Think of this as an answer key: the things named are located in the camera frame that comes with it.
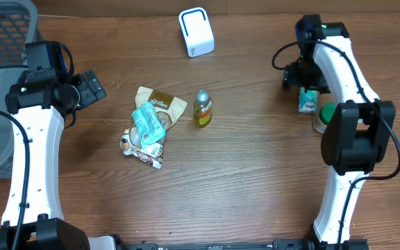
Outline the green lid white jar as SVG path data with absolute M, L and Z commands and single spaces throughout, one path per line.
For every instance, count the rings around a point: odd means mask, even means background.
M 335 104 L 328 102 L 324 104 L 314 115 L 312 126 L 318 133 L 324 133 L 335 111 Z

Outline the white red snack wrapper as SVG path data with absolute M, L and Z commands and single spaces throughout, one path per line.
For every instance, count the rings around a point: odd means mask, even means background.
M 123 154 L 126 156 L 135 156 L 142 162 L 156 169 L 160 169 L 163 163 L 165 138 L 143 147 L 141 145 L 140 136 L 135 125 L 124 130 L 119 145 L 122 148 Z

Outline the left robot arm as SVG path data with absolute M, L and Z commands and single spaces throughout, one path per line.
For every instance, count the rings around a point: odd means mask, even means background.
M 59 42 L 25 46 L 28 70 L 6 95 L 14 154 L 0 249 L 115 249 L 113 236 L 88 237 L 63 218 L 58 155 L 65 119 L 106 97 L 93 72 L 75 74 Z

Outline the small teal tissue pack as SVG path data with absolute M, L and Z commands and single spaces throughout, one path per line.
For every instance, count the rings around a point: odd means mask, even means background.
M 318 110 L 318 91 L 299 89 L 299 113 L 315 113 Z

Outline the brown snack packet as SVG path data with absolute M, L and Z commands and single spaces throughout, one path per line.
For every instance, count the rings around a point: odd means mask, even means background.
M 187 106 L 187 102 L 178 97 L 159 92 L 149 87 L 140 86 L 135 96 L 136 109 L 144 102 L 151 102 L 153 104 L 158 119 L 166 131 L 166 135 L 168 130 L 175 125 L 184 113 Z

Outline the yellow oil bottle silver cap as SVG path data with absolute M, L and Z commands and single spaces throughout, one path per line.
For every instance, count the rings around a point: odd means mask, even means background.
M 213 117 L 213 100 L 205 90 L 199 90 L 192 104 L 194 124 L 203 128 L 207 126 Z

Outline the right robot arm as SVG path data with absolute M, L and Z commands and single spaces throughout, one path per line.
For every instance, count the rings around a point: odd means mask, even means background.
M 322 136 L 321 153 L 328 178 L 321 208 L 304 240 L 275 240 L 284 249 L 368 249 L 366 240 L 350 238 L 350 223 L 361 188 L 389 141 L 395 143 L 400 172 L 400 144 L 392 130 L 396 108 L 371 89 L 353 55 L 349 32 L 342 22 L 324 23 L 305 15 L 295 25 L 300 57 L 282 67 L 284 89 L 292 86 L 331 94 L 335 111 Z

